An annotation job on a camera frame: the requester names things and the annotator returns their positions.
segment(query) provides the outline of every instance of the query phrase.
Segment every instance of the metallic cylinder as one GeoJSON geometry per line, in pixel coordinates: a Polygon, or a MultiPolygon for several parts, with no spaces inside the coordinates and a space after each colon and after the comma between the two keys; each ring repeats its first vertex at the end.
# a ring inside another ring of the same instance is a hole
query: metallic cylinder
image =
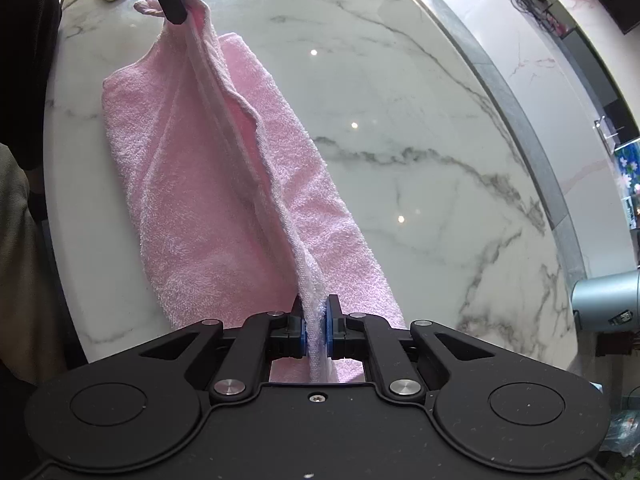
{"type": "Polygon", "coordinates": [[[571,302],[580,328],[590,332],[628,332],[640,326],[638,292],[640,271],[580,280],[571,302]]]}

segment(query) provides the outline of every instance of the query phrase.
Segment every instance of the pink towel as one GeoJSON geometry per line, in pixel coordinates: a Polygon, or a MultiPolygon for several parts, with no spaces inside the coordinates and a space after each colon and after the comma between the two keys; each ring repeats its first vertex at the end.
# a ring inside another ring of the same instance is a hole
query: pink towel
{"type": "MultiPolygon", "coordinates": [[[[113,158],[140,234],[145,272],[175,328],[215,317],[289,311],[302,298],[308,363],[272,377],[348,381],[362,369],[326,358],[329,293],[345,312],[400,309],[324,161],[271,75],[235,34],[218,38],[209,7],[184,0],[145,57],[104,81],[113,158]]],[[[143,14],[162,16],[155,0],[143,14]]]]}

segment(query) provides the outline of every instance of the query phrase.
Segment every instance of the silver screw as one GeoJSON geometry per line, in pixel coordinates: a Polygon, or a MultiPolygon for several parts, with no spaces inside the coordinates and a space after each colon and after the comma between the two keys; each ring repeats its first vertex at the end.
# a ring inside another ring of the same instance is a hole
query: silver screw
{"type": "Polygon", "coordinates": [[[244,392],[244,383],[238,379],[222,379],[213,385],[213,389],[220,395],[237,395],[244,392]]]}
{"type": "Polygon", "coordinates": [[[396,395],[405,396],[415,395],[422,389],[422,387],[420,386],[420,383],[412,381],[411,379],[398,379],[389,385],[389,389],[396,395]]]}

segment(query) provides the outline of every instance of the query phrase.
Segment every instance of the marble table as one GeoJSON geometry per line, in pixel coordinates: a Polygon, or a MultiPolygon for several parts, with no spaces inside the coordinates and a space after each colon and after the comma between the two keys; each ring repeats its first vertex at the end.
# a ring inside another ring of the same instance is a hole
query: marble table
{"type": "MultiPolygon", "coordinates": [[[[161,28],[135,0],[65,0],[49,83],[50,229],[88,359],[170,330],[110,158],[102,80],[161,28]]],[[[554,238],[508,129],[413,0],[205,0],[271,72],[318,146],[407,322],[432,319],[567,367],[554,238]]]]}

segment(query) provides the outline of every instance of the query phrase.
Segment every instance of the plastic bag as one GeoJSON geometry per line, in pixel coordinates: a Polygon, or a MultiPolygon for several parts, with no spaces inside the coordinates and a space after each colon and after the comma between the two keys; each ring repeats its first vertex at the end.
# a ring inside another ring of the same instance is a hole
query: plastic bag
{"type": "Polygon", "coordinates": [[[613,416],[601,451],[633,456],[640,446],[640,410],[625,410],[613,416]]]}

